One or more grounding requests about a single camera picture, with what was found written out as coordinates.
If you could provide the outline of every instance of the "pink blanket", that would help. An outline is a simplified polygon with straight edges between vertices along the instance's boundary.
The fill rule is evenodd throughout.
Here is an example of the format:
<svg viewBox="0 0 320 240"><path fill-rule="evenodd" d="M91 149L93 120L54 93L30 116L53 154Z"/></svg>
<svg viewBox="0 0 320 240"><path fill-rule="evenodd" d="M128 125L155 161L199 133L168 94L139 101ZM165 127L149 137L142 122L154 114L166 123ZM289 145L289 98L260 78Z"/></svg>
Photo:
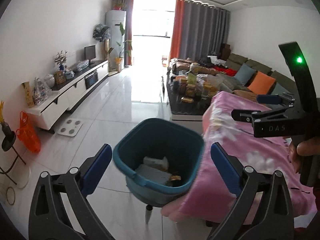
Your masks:
<svg viewBox="0 0 320 240"><path fill-rule="evenodd" d="M243 166L250 165L257 172L283 172L291 195L294 216L308 214L315 208L312 189L299 182L288 158L288 145L282 138L255 138L251 124L236 122L231 111L251 109L266 111L267 107L229 94L218 93L203 116L205 151L198 175L190 191L162 208L162 215L173 221L186 216L220 223L229 212L236 196L224 184L210 156L211 145L219 142L229 155L236 156ZM262 194L257 194L245 224L250 224Z"/></svg>

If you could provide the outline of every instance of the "orange plastic bag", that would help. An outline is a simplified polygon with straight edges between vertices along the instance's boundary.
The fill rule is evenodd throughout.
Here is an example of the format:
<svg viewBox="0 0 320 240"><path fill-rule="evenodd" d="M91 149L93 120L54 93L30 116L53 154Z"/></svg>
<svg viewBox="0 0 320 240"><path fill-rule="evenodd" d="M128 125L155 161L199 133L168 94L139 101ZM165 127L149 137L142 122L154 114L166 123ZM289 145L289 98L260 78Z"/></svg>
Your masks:
<svg viewBox="0 0 320 240"><path fill-rule="evenodd" d="M32 123L25 112L20 113L20 128L16 130L16 135L20 141L33 153L39 153L41 150L41 142L33 129Z"/></svg>

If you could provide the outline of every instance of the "computer monitor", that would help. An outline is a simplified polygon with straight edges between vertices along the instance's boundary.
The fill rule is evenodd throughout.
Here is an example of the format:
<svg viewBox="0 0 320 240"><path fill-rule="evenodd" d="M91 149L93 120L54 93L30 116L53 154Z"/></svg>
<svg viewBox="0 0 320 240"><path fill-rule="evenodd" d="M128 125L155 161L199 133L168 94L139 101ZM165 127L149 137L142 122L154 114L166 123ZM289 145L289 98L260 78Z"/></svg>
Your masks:
<svg viewBox="0 0 320 240"><path fill-rule="evenodd" d="M84 59L88 59L91 64L91 60L96 57L96 46L89 46L84 48Z"/></svg>

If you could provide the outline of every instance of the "white bottle in bucket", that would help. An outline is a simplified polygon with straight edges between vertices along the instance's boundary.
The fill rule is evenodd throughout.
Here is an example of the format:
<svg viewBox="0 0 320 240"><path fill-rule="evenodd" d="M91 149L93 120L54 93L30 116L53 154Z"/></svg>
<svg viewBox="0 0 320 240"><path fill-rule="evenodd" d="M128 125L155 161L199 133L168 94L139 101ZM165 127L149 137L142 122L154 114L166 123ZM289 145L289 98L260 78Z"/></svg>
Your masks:
<svg viewBox="0 0 320 240"><path fill-rule="evenodd" d="M169 169L169 162L166 157L164 157L162 160L154 159L150 157L144 157L143 164L149 167L164 170L164 171L167 171Z"/></svg>

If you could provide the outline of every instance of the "teal plastic bucket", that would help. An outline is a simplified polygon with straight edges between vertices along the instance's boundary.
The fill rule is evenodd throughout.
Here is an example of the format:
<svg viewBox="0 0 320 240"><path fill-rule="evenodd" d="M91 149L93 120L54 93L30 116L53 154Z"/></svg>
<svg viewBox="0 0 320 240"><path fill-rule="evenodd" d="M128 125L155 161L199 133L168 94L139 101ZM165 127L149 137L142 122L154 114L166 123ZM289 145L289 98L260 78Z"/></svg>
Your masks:
<svg viewBox="0 0 320 240"><path fill-rule="evenodd" d="M163 119L151 118L137 125L116 145L113 161L139 200L163 207L188 192L203 150L204 141L198 133ZM143 163L145 156L166 157L170 170L181 176L181 181L175 182L177 187L161 185L138 175L135 169Z"/></svg>

